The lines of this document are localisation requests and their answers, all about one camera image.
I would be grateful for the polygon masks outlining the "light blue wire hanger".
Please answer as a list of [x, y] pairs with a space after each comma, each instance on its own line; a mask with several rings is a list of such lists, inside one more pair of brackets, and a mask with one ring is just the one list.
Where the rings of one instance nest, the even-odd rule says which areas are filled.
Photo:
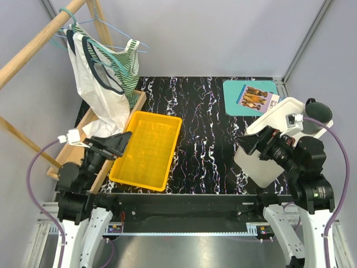
[[[78, 21], [76, 21], [74, 15], [69, 10], [67, 10], [66, 8], [60, 8], [59, 12], [61, 12], [61, 11], [64, 11], [67, 14], [69, 14], [70, 17], [74, 20], [74, 22], [77, 22], [76, 23], [77, 25], [82, 25], [82, 24], [89, 23], [89, 22], [93, 22], [94, 24], [96, 24], [98, 22], [100, 27], [108, 26], [108, 27], [112, 28], [114, 31], [117, 31], [120, 34], [124, 35], [125, 37], [129, 38], [130, 40], [132, 39], [129, 35], [127, 35], [126, 33], [122, 32], [121, 30], [115, 28], [114, 26], [108, 24], [107, 22], [105, 22], [101, 18], [102, 17], [102, 8], [99, 7], [99, 3], [95, 3], [95, 1], [93, 1], [93, 14], [91, 15], [92, 18], [90, 20], [78, 22]], [[149, 46], [148, 45], [146, 45], [145, 43], [142, 43], [142, 42], [140, 42], [139, 44], [144, 46], [144, 47], [146, 47], [146, 50], [138, 50], [138, 52], [141, 52], [141, 53], [148, 53], [149, 52]], [[113, 45], [105, 45], [105, 46], [109, 47], [109, 48], [113, 48], [113, 49], [124, 49], [123, 47], [118, 47], [118, 46], [113, 46]]]

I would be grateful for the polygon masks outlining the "green striped tank top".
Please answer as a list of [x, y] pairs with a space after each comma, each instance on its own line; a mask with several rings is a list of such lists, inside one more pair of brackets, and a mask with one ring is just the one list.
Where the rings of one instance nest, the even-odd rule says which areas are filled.
[[139, 81], [138, 47], [140, 42], [130, 39], [123, 51], [115, 52], [92, 39], [78, 23], [72, 24], [67, 33], [77, 34], [80, 37], [80, 45], [83, 47], [84, 55], [94, 76], [99, 77], [99, 72], [94, 68], [103, 67], [104, 74], [110, 82], [120, 87], [120, 91], [128, 100], [129, 108], [133, 109], [139, 100], [139, 95], [134, 90]]

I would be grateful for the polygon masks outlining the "white tank top navy trim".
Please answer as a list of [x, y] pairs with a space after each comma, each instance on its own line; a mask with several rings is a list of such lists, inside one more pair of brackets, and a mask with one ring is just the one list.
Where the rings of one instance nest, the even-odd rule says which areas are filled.
[[77, 34], [66, 31], [66, 36], [78, 94], [98, 118], [83, 127], [84, 133], [90, 138], [109, 137], [123, 132], [130, 115], [125, 94], [117, 84], [109, 81], [103, 67], [95, 67], [99, 77], [94, 76]]

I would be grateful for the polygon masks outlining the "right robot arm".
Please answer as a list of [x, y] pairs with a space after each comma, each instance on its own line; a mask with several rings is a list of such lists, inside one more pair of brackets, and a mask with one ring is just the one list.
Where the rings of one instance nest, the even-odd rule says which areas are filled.
[[326, 160], [322, 141], [303, 136], [294, 139], [266, 126], [240, 138], [247, 155], [259, 152], [259, 160], [272, 160], [287, 173], [289, 191], [302, 221], [303, 240], [288, 222], [276, 195], [258, 196], [253, 214], [267, 221], [283, 251], [287, 267], [335, 267], [332, 229], [328, 225], [335, 209], [334, 192], [322, 175]]

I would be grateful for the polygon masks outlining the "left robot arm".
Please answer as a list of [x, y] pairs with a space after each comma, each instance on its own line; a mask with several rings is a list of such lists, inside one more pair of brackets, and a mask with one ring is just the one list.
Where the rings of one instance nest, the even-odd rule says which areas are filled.
[[61, 143], [84, 148], [81, 164], [67, 162], [58, 170], [59, 241], [55, 263], [61, 267], [92, 267], [104, 231], [120, 216], [118, 197], [90, 189], [107, 160], [124, 155], [132, 132], [80, 139], [77, 129], [59, 137]]

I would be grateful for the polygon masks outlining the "teal plastic hanger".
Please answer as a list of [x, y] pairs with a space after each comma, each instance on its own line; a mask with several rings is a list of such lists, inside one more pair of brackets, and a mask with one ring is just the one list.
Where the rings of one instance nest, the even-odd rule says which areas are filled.
[[[50, 39], [49, 41], [50, 44], [66, 50], [67, 48], [65, 48], [62, 45], [59, 45], [59, 43], [57, 41], [55, 41], [53, 38]], [[110, 64], [107, 64], [103, 61], [100, 61], [99, 56], [96, 56], [94, 58], [92, 58], [92, 61], [98, 64], [101, 64], [103, 66], [106, 66], [108, 68], [113, 69], [114, 71], [121, 71], [123, 73], [124, 76], [128, 76], [128, 72], [126, 71], [125, 67], [121, 64], [120, 61], [117, 60], [117, 58], [115, 58], [110, 52], [108, 52], [103, 46], [99, 45], [96, 41], [92, 40], [92, 39], [87, 39], [86, 43], [89, 43], [91, 45], [93, 45], [94, 47], [96, 47], [98, 49], [98, 51], [100, 51], [102, 54], [106, 55], [107, 57], [109, 57], [111, 59]]]

